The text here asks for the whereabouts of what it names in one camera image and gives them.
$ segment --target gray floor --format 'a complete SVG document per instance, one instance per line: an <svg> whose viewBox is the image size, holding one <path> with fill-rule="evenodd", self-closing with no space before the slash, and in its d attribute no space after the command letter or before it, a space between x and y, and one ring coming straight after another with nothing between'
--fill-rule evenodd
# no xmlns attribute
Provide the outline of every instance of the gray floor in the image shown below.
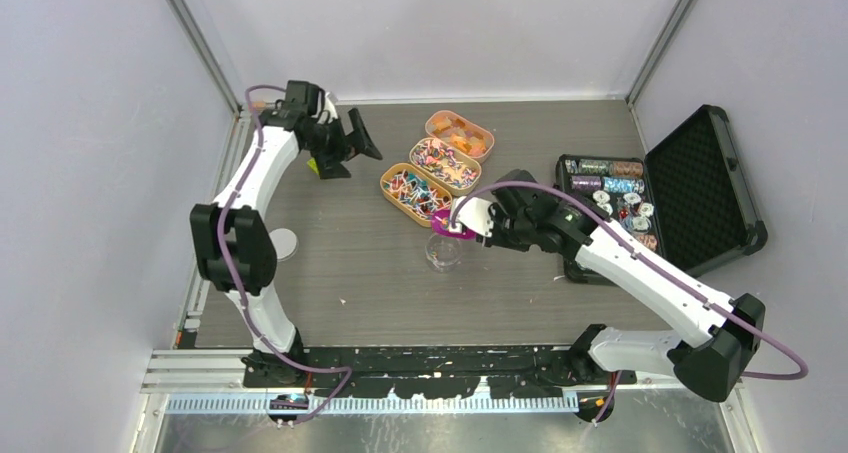
<svg viewBox="0 0 848 453"><path fill-rule="evenodd" d="M320 417L281 430L264 416L167 415L157 452L732 452L719 408L685 390L622 390L597 429L545 413Z"/></svg>
<svg viewBox="0 0 848 453"><path fill-rule="evenodd" d="M319 181L302 155L269 206L269 229L300 240L277 268L283 307L307 345L447 345L573 342L590 323L661 329L651 311L615 287L568 283L558 257L468 243L449 274L430 270L427 229L382 196L379 178L408 161L423 125L452 109L496 137L480 184L513 168L552 184L562 153L643 156L622 101L380 105L360 108L384 161L356 158L349 180ZM247 346L234 306L210 292L198 346Z"/></svg>

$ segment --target black case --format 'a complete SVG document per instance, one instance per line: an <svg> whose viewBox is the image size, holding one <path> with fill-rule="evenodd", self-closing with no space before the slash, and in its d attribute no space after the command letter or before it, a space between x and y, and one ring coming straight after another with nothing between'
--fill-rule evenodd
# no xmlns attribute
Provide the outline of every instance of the black case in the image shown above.
<svg viewBox="0 0 848 453"><path fill-rule="evenodd" d="M731 136L727 113L704 105L645 155L643 197L655 207L651 229L657 253L691 276L752 255L768 240ZM562 155L556 165L562 191L571 193L565 160L581 158L641 161ZM611 284L573 261L565 260L564 266L571 281Z"/></svg>

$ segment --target gray wood surface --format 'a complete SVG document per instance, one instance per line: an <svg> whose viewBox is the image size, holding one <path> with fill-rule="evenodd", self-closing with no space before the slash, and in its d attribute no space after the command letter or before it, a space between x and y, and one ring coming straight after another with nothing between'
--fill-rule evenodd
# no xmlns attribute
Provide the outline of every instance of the gray wood surface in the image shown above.
<svg viewBox="0 0 848 453"><path fill-rule="evenodd" d="M429 230L386 201L379 178L408 161L424 122L440 109L495 135L481 185L513 168L552 184L563 153L644 154L622 101L361 107L385 159L356 158L347 164L353 178L320 181L303 154L280 181L265 218L269 229L298 234L297 253L278 265L274 281L305 344L568 344L590 323L665 328L617 287L569 283L560 277L561 259L537 249L520 253L468 242L455 270L432 271L424 256ZM197 345L249 344L235 307L210 291Z"/></svg>

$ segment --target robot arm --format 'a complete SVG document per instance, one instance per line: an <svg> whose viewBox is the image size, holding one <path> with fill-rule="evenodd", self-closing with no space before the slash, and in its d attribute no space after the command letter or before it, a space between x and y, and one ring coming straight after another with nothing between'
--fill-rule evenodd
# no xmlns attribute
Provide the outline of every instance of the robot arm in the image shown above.
<svg viewBox="0 0 848 453"><path fill-rule="evenodd" d="M349 178L350 172L342 162L359 154L383 159L356 109L349 113L353 131L345 135L329 96L311 83L290 81L285 99L277 101L274 108L260 115L262 154L255 157L250 154L260 148L260 132L257 130L249 153L230 183L211 204L195 205L190 217L201 277L223 291L244 317L240 293L232 282L215 234L221 206L233 191L238 191L225 223L226 230L234 233L231 236L235 237L228 240L227 246L248 293L250 318L265 339L284 353L297 348L300 341L297 329L286 317L274 289L272 280L276 273L277 256L262 221L283 172L304 149L315 160L321 179ZM242 178L249 168L251 174L245 181ZM253 346L260 352L272 353L255 335Z"/></svg>
<svg viewBox="0 0 848 453"><path fill-rule="evenodd" d="M529 181L514 170L500 181ZM696 394L724 401L759 347L759 339L697 302L669 278L637 261L636 253L677 280L697 289L710 304L732 311L762 329L765 307L751 295L732 299L686 275L634 239L605 211L590 207L634 253L575 208L547 193L527 188L499 188L496 202L472 198L459 210L456 234L473 231L484 246L559 253L606 276L668 323L670 331L619 331L592 325L570 352L575 371L637 370L677 377ZM454 201L458 205L461 199Z"/></svg>

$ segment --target white wall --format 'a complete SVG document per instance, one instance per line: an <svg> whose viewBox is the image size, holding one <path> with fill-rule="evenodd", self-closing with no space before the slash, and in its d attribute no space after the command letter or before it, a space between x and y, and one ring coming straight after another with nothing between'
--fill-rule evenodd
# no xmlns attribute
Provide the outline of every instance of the white wall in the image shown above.
<svg viewBox="0 0 848 453"><path fill-rule="evenodd" d="M625 95L676 0L187 0L234 87L341 99Z"/></svg>
<svg viewBox="0 0 848 453"><path fill-rule="evenodd" d="M0 451L127 451L231 115L165 0L0 0Z"/></svg>
<svg viewBox="0 0 848 453"><path fill-rule="evenodd" d="M800 382L749 382L769 452L848 449L846 5L698 0L637 104L649 147L702 103L733 122L770 238L708 281L758 293L766 330L811 371ZM764 347L752 368L794 367Z"/></svg>

